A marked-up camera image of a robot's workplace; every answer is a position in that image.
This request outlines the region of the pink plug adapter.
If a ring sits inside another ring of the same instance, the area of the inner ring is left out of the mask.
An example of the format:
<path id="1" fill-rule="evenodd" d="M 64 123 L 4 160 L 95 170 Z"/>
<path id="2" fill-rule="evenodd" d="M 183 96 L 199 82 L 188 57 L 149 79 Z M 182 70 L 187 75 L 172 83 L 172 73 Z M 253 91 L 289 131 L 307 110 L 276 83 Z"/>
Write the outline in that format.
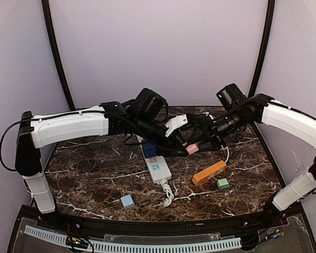
<path id="1" fill-rule="evenodd" d="M 192 155 L 199 151 L 199 146 L 197 144 L 190 144 L 185 149 L 189 155 Z"/>

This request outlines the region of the blue cube socket adapter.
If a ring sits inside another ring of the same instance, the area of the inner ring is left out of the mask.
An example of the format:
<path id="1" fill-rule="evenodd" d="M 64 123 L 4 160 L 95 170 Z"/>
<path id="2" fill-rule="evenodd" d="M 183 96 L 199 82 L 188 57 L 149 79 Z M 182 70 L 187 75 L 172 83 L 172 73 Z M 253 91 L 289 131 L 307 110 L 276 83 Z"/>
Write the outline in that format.
<path id="1" fill-rule="evenodd" d="M 153 158 L 156 156 L 156 147 L 153 144 L 147 142 L 146 140 L 142 140 L 142 151 L 146 159 Z"/>

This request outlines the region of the white multicolour power strip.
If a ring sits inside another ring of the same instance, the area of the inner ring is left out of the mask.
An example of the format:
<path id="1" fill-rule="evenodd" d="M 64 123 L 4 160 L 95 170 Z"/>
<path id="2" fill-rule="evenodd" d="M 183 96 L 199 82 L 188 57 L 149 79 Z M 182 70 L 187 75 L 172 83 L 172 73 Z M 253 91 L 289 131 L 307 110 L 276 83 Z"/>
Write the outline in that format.
<path id="1" fill-rule="evenodd" d="M 137 136 L 137 140 L 140 144 L 142 144 L 142 140 L 143 140 L 142 137 Z M 144 157 L 144 161 L 149 170 L 153 183 L 158 184 L 163 180 L 170 180 L 172 178 L 172 173 L 163 156 L 155 156 L 149 159 L 146 159 Z"/>

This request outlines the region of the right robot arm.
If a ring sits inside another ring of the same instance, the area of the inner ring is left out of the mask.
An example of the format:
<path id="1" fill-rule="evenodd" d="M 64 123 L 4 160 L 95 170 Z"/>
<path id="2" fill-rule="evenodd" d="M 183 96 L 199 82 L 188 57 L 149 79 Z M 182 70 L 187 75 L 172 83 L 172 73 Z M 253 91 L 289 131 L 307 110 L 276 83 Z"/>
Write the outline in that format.
<path id="1" fill-rule="evenodd" d="M 216 94 L 226 110 L 217 117 L 195 116 L 196 130 L 190 143 L 198 144 L 200 151 L 215 151 L 226 146 L 225 138 L 249 124 L 257 123 L 287 134 L 295 144 L 302 143 L 315 151 L 308 167 L 279 190 L 265 206 L 284 212 L 293 203 L 316 193 L 316 118 L 288 106 L 271 96 L 257 94 L 247 98 L 239 87 L 232 83 Z"/>

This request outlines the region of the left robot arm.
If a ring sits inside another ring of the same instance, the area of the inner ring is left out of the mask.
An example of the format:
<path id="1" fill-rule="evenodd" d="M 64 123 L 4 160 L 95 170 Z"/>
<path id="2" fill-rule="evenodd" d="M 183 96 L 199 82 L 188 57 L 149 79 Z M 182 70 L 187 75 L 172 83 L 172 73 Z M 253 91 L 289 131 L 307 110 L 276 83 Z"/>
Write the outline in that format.
<path id="1" fill-rule="evenodd" d="M 22 114 L 12 123 L 0 139 L 0 163 L 8 171 L 17 172 L 27 184 L 31 197 L 40 213 L 56 210 L 56 203 L 49 188 L 40 150 L 48 145 L 85 137 L 113 135 L 138 135 L 155 147 L 157 155 L 164 157 L 186 157 L 189 141 L 178 139 L 179 128 L 188 122 L 186 115 L 171 119 L 156 119 L 162 108 L 169 106 L 165 98 L 144 88 L 139 95 L 126 102 L 105 102 L 76 111 L 52 115 Z M 17 126 L 18 136 L 15 150 L 15 165 L 7 166 L 2 155 L 4 138 Z"/>

